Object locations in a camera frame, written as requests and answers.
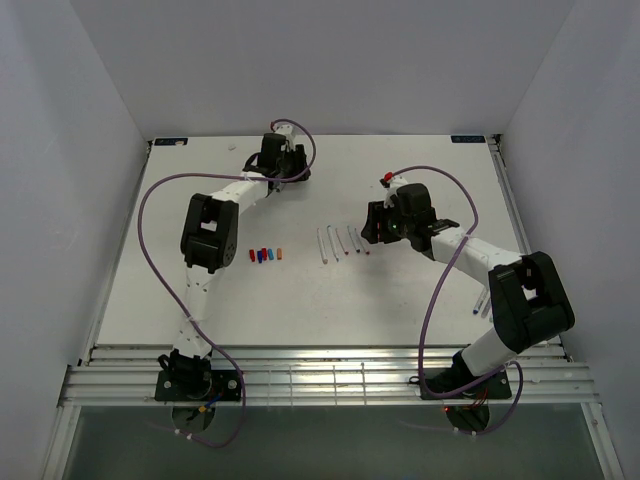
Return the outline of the dark blue capped pen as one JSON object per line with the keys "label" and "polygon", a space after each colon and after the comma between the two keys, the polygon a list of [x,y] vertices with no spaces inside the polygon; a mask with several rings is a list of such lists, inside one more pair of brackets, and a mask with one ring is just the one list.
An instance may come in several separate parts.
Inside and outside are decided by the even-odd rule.
{"label": "dark blue capped pen", "polygon": [[353,230],[352,230],[350,225],[347,225],[347,232],[348,232],[348,235],[349,235],[349,238],[350,238],[350,241],[352,243],[354,251],[357,254],[361,253],[360,245],[359,245],[358,241],[356,240],[356,237],[355,237],[354,232],[353,232]]}

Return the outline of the red capped white pen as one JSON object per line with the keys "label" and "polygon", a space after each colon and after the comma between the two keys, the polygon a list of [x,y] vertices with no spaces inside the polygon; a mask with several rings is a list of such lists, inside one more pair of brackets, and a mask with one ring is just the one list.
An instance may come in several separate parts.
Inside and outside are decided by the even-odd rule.
{"label": "red capped white pen", "polygon": [[342,239],[341,239],[341,237],[340,237],[339,230],[338,230],[337,228],[334,228],[334,232],[335,232],[335,237],[336,237],[336,239],[337,239],[337,241],[338,241],[338,245],[339,245],[339,247],[340,247],[340,249],[341,249],[341,251],[342,251],[343,255],[344,255],[344,256],[348,256],[348,255],[349,255],[349,251],[348,251],[348,249],[345,247],[345,245],[344,245],[344,243],[343,243],[343,241],[342,241]]}

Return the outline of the blue capped white pen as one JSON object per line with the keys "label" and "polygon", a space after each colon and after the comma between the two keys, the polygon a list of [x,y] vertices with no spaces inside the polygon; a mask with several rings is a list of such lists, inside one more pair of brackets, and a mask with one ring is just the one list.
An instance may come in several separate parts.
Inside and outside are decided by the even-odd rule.
{"label": "blue capped white pen", "polygon": [[338,263],[340,261],[340,256],[334,241],[333,230],[331,225],[327,225],[326,232],[327,232],[327,237],[329,240],[332,256],[335,259],[336,263]]}

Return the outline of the orange capped white pen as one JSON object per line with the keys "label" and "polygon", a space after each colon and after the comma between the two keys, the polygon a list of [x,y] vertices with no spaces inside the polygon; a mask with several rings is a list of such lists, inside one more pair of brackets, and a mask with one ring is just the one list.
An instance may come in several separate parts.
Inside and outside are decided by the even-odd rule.
{"label": "orange capped white pen", "polygon": [[318,243],[322,263],[323,265],[327,265],[328,256],[327,256],[326,246],[319,228],[316,229],[316,237],[317,237],[317,243]]}

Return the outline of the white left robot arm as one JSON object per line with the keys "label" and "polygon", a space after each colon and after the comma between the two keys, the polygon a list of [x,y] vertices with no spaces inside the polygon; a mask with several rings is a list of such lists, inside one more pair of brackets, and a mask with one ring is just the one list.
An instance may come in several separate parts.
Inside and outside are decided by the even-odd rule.
{"label": "white left robot arm", "polygon": [[214,291],[236,256],[240,216],[285,184],[309,177],[305,147],[295,141],[294,125],[279,122],[263,135],[260,150],[247,160],[238,180],[191,197],[180,241],[189,310],[173,345],[180,356],[202,359],[213,350],[201,330],[213,316]]}

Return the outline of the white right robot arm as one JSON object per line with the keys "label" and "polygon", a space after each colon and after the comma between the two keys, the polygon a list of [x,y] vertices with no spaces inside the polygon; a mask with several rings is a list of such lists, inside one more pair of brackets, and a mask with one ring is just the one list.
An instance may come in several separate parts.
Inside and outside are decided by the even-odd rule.
{"label": "white right robot arm", "polygon": [[474,397],[487,386],[488,373],[574,327],[575,314],[548,254],[505,250],[438,218],[421,183],[391,177],[382,185],[386,196],[369,203],[363,238],[371,245],[406,240],[414,251],[447,271],[466,274],[489,294],[492,327],[457,352],[448,369],[428,379],[429,390]]}

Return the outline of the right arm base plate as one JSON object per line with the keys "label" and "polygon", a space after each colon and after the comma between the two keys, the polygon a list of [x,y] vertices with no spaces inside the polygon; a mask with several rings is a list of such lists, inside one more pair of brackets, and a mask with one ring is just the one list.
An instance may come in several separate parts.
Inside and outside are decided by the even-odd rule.
{"label": "right arm base plate", "polygon": [[423,400],[476,398],[507,400],[512,396],[509,380],[504,371],[469,387],[472,381],[473,378],[466,378],[454,372],[452,368],[428,368],[424,371],[425,386],[421,385],[418,375],[411,376],[407,383],[419,388],[419,396]]}

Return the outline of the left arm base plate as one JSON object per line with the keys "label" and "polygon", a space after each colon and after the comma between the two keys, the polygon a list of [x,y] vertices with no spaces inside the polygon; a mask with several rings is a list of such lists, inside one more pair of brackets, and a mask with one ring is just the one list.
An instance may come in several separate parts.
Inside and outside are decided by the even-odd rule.
{"label": "left arm base plate", "polygon": [[202,379],[180,379],[161,371],[158,375],[154,399],[159,402],[240,401],[239,375],[234,370],[212,370]]}

